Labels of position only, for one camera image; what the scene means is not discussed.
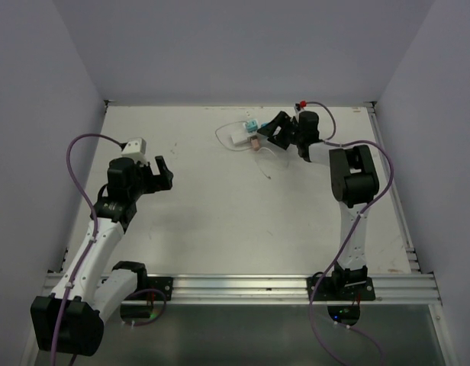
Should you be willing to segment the teal USB charger plug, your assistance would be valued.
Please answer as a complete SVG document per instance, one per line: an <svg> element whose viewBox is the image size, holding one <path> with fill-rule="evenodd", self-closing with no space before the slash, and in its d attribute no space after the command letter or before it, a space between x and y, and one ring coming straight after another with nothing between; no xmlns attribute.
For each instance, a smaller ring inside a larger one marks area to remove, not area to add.
<svg viewBox="0 0 470 366"><path fill-rule="evenodd" d="M247 133L255 133L259 129L257 119L251 119L244 123L244 127Z"/></svg>

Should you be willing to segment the pink brown charger plug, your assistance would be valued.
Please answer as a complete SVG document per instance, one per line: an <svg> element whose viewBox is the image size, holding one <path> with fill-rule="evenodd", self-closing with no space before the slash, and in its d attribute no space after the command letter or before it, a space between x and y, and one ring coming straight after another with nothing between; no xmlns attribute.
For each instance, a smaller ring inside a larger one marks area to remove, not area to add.
<svg viewBox="0 0 470 366"><path fill-rule="evenodd" d="M259 139L256 136L250 139L250 144L254 151L259 151L261 148Z"/></svg>

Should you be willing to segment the white cube power socket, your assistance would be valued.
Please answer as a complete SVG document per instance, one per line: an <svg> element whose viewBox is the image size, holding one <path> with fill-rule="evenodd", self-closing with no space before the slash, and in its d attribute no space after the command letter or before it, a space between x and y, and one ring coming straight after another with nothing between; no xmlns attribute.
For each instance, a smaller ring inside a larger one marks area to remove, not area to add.
<svg viewBox="0 0 470 366"><path fill-rule="evenodd" d="M250 143L253 136L253 133L248 133L246 131L233 132L230 134L230 141L235 147L238 147Z"/></svg>

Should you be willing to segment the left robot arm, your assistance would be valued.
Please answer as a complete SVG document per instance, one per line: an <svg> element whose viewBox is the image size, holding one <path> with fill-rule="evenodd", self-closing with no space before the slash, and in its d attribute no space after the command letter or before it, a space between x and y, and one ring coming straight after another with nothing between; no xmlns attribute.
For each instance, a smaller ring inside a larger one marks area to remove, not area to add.
<svg viewBox="0 0 470 366"><path fill-rule="evenodd" d="M35 297L31 304L37 346L51 357L94 355L106 322L123 300L168 301L167 294L149 285L143 263L118 262L106 280L101 278L137 212L137 201L145 194L172 189L173 173L164 158L157 156L155 163L157 174L150 164L128 157L110 161L108 180L98 193L76 256L50 294Z"/></svg>

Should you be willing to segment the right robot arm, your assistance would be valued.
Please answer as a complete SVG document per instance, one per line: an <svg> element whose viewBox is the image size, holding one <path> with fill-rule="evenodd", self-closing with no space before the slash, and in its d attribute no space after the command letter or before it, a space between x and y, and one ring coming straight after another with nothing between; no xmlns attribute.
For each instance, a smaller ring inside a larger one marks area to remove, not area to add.
<svg viewBox="0 0 470 366"><path fill-rule="evenodd" d="M331 143L320 138L319 116L300 111L291 117L284 111L263 124L257 133L287 149L296 146L306 162L330 169L330 186L340 207L341 244L329 268L307 278L310 300L351 300L360 295L374 300L365 259L367 212L378 199L380 183L368 140Z"/></svg>

